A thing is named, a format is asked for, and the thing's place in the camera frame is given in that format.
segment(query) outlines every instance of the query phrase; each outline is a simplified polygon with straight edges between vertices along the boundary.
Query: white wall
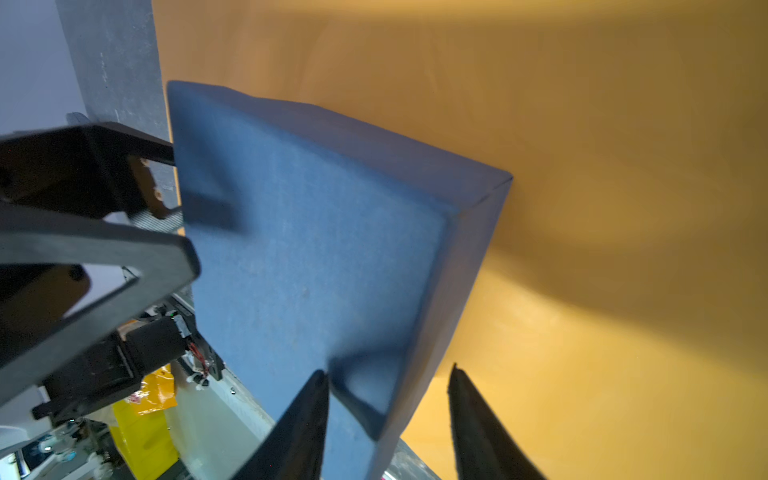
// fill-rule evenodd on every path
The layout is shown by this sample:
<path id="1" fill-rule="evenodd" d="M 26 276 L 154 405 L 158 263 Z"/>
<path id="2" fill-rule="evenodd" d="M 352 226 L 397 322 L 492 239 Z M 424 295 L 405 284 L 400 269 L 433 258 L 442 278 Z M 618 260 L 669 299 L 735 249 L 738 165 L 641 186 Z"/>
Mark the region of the white wall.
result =
<path id="1" fill-rule="evenodd" d="M 66 124 L 85 106 L 55 0 L 0 0 L 0 135 Z"/>

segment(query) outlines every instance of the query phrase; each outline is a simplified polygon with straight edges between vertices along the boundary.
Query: wire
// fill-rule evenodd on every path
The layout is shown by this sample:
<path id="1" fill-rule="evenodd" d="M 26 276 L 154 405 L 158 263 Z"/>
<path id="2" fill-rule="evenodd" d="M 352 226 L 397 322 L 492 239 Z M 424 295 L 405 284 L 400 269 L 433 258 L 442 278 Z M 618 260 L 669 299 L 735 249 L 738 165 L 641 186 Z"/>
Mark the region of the wire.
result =
<path id="1" fill-rule="evenodd" d="M 200 365 L 203 367 L 203 377 L 208 377 L 208 364 L 205 362 L 205 357 L 202 353 L 200 353 L 200 350 L 197 348 L 197 345 L 192 342 L 192 340 L 188 341 L 188 346 L 190 348 L 190 352 L 192 352 L 192 355 L 197 359 L 198 362 L 200 362 Z"/>

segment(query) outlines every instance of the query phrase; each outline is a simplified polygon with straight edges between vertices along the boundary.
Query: yellow plastic bag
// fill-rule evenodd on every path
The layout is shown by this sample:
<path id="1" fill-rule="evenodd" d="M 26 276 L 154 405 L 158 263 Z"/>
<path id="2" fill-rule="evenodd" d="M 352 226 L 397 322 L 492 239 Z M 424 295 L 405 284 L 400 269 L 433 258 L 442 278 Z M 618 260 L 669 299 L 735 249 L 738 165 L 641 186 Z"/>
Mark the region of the yellow plastic bag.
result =
<path id="1" fill-rule="evenodd" d="M 179 459 L 162 412 L 137 413 L 126 402 L 112 405 L 119 428 L 110 428 L 114 444 L 136 480 L 155 480 Z"/>
<path id="2" fill-rule="evenodd" d="M 169 409 L 177 404 L 174 387 L 170 365 L 162 366 L 145 376 L 141 389 L 126 397 L 125 402 L 137 415 Z"/>

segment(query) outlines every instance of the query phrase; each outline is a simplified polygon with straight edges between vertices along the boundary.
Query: white surface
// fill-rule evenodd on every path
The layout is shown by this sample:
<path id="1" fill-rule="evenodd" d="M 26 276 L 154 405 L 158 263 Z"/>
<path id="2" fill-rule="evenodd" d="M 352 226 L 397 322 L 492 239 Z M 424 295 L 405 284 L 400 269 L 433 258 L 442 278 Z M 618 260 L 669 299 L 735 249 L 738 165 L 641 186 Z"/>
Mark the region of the white surface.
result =
<path id="1" fill-rule="evenodd" d="M 186 376 L 171 363 L 174 377 Z M 170 436 L 196 480 L 230 478 L 256 451 L 274 421 L 229 371 L 206 389 L 177 381 L 178 406 L 165 411 Z"/>
<path id="2" fill-rule="evenodd" d="M 0 0 L 0 135 L 85 113 L 55 0 Z"/>
<path id="3" fill-rule="evenodd" d="M 45 401 L 43 392 L 37 386 L 31 386 L 19 393 L 13 400 L 0 406 L 0 452 L 15 451 L 29 441 L 51 429 L 51 420 L 35 420 L 32 408 Z"/>

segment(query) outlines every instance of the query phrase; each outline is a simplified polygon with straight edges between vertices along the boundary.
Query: blue box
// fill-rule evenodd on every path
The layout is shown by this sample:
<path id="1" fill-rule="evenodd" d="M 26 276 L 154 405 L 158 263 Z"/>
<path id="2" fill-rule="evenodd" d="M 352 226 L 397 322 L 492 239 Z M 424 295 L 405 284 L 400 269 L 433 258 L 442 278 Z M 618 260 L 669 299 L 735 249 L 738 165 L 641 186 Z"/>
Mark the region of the blue box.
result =
<path id="1" fill-rule="evenodd" d="M 323 477 L 378 480 L 448 348 L 511 175 L 314 105 L 167 91 L 200 331 L 275 419 L 326 369 Z"/>

